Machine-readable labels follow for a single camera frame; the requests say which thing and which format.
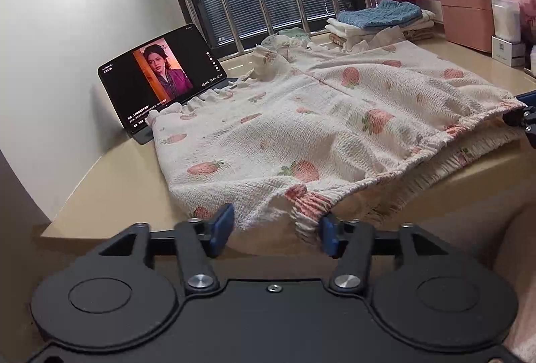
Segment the stack of folded white clothes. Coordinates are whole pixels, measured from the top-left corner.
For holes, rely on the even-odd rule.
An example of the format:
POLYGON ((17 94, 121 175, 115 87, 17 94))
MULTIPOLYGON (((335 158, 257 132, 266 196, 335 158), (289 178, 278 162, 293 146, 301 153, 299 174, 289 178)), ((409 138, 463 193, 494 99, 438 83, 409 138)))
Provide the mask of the stack of folded white clothes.
POLYGON ((352 51, 354 47, 384 47, 402 40, 418 41, 433 37, 434 13, 422 10, 422 16, 408 25, 393 25, 380 30, 365 30, 354 25, 342 23, 329 18, 325 29, 329 38, 344 51, 352 51))

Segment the black tablet with keyboard cover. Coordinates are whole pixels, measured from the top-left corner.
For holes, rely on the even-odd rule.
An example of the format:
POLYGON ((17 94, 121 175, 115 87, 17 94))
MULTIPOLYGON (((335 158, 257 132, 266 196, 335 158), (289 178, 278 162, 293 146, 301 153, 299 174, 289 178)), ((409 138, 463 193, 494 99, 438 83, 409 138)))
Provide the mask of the black tablet with keyboard cover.
POLYGON ((97 74, 123 129, 138 144, 153 140, 149 112, 233 83, 193 24, 115 57, 97 74))

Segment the white strawberry print garment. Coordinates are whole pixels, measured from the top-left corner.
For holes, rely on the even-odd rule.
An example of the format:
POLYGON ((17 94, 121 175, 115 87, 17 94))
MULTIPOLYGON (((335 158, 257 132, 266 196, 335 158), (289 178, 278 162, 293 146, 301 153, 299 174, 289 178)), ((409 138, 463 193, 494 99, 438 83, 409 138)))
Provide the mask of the white strawberry print garment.
POLYGON ((411 42, 329 50, 286 35, 233 85, 149 113, 177 207, 234 207, 231 249, 305 250, 328 212, 380 224, 434 184, 522 137, 512 93, 411 42))

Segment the large pink storage box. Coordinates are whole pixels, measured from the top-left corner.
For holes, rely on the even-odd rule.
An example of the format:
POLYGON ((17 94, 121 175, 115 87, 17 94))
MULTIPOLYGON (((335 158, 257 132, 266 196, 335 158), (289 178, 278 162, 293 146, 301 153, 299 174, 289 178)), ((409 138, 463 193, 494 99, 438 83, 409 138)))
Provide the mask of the large pink storage box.
POLYGON ((494 22, 491 0, 440 0, 448 41, 490 54, 494 22))

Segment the folded blue knit garment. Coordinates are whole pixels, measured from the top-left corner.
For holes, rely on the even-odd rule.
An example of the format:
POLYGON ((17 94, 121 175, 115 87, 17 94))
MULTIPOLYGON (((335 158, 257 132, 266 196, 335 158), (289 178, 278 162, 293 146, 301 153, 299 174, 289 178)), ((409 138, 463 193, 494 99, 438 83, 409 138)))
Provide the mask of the folded blue knit garment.
POLYGON ((341 11, 337 20, 362 29, 405 25, 422 18, 421 9, 410 2, 383 0, 377 7, 341 11))

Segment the folded green garment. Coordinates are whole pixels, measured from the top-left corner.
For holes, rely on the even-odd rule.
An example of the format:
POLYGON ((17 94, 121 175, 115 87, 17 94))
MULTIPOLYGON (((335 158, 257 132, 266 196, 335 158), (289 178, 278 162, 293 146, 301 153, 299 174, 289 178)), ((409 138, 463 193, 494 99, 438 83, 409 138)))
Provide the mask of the folded green garment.
POLYGON ((284 35, 288 38, 310 39, 310 34, 298 26, 281 29, 277 32, 277 35, 284 35))

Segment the white cardboard box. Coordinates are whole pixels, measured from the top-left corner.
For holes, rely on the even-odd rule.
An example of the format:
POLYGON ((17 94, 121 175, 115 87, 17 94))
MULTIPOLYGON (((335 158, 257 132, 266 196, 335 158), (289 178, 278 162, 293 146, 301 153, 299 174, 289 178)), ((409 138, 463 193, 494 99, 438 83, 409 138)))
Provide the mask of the white cardboard box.
POLYGON ((522 67, 525 65, 526 47, 524 43, 513 43, 493 37, 492 58, 509 67, 522 67))

